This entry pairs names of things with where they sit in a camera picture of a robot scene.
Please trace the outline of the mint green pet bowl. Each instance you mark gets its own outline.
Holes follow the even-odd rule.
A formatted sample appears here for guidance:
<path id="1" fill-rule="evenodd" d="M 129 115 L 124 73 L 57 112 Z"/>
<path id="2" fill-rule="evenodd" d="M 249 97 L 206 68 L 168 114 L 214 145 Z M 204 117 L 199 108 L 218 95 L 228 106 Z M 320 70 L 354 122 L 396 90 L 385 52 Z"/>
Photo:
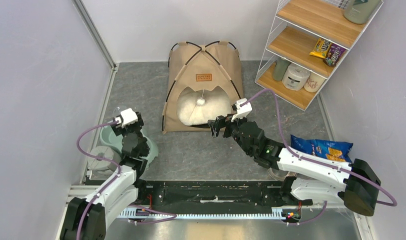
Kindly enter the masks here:
<path id="1" fill-rule="evenodd" d="M 159 155 L 159 149 L 156 143 L 147 136 L 147 131 L 145 129 L 141 129 L 141 133 L 147 139 L 147 144 L 150 149 L 149 155 L 144 157 L 145 159 L 148 160 L 149 165 Z M 121 150 L 123 147 L 122 139 L 123 136 L 122 135 L 116 136 L 110 126 L 103 127 L 99 134 L 100 143 L 103 146 L 110 147 L 113 151 L 117 152 L 119 155 L 121 155 Z"/>

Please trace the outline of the clear plastic bottle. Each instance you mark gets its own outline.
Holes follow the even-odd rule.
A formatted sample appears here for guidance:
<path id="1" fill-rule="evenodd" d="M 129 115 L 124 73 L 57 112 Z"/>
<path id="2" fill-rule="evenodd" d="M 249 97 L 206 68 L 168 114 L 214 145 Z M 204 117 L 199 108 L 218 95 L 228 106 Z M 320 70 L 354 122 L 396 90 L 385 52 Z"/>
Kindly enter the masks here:
<path id="1" fill-rule="evenodd" d="M 120 105 L 114 108 L 113 112 L 112 112 L 112 117 L 115 118 L 117 116 L 119 116 L 121 114 L 122 111 L 128 109 L 127 106 L 124 105 Z"/>

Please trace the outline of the white fluffy pillow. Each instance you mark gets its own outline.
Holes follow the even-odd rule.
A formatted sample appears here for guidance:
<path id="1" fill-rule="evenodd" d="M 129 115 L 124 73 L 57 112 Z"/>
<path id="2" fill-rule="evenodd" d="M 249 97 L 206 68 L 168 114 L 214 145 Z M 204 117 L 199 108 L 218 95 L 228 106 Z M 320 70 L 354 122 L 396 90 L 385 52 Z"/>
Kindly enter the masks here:
<path id="1" fill-rule="evenodd" d="M 196 100 L 204 98 L 205 105 L 197 106 Z M 177 116 L 179 121 L 186 126 L 206 124 L 208 120 L 214 120 L 218 116 L 226 116 L 232 112 L 230 99 L 227 93 L 220 87 L 213 90 L 194 91 L 185 88 L 177 100 Z"/>

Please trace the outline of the stainless steel bowl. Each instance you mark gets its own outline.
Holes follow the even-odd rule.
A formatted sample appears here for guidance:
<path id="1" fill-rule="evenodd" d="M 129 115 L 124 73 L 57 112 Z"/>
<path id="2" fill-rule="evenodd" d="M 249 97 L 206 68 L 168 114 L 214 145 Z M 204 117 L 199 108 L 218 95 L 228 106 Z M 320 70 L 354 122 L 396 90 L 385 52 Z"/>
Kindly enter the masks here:
<path id="1" fill-rule="evenodd" d="M 287 177 L 295 177 L 296 173 L 291 171 L 278 170 L 274 168 L 269 168 L 269 175 L 276 181 L 283 182 Z"/>

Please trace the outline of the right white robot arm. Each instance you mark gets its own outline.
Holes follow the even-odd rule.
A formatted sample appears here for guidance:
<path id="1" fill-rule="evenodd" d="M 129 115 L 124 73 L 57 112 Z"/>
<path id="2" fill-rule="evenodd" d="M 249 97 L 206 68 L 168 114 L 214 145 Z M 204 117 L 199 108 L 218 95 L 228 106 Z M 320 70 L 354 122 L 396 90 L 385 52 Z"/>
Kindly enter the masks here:
<path id="1" fill-rule="evenodd" d="M 357 158 L 353 162 L 328 161 L 287 148 L 267 138 L 256 122 L 244 117 L 233 120 L 230 115 L 218 116 L 209 120 L 208 126 L 215 138 L 224 129 L 223 137 L 233 138 L 259 166 L 311 178 L 287 177 L 279 191 L 283 203 L 291 205 L 297 200 L 321 200 L 343 203 L 360 215 L 374 215 L 381 182 L 366 161 Z"/>

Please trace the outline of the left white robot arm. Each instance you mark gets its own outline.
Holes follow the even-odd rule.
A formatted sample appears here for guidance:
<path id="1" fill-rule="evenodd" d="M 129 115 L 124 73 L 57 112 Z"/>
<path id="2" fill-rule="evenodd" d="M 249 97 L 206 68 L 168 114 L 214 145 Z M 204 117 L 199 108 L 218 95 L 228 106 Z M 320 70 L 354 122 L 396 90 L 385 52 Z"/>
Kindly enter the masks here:
<path id="1" fill-rule="evenodd" d="M 142 134 L 144 125 L 140 112 L 131 108 L 123 110 L 111 122 L 102 123 L 82 132 L 76 140 L 77 149 L 84 155 L 113 164 L 116 168 L 112 175 L 91 194 L 74 197 L 67 205 L 64 222 L 59 238 L 61 240 L 103 240 L 111 223 L 132 202 L 142 204 L 148 192 L 144 187 L 135 185 L 136 180 L 145 171 L 146 157 L 150 153 L 147 138 Z M 92 155 L 80 146 L 81 138 L 88 132 L 110 126 L 115 135 L 123 140 L 136 136 L 134 147 L 123 143 L 124 158 L 120 162 Z"/>

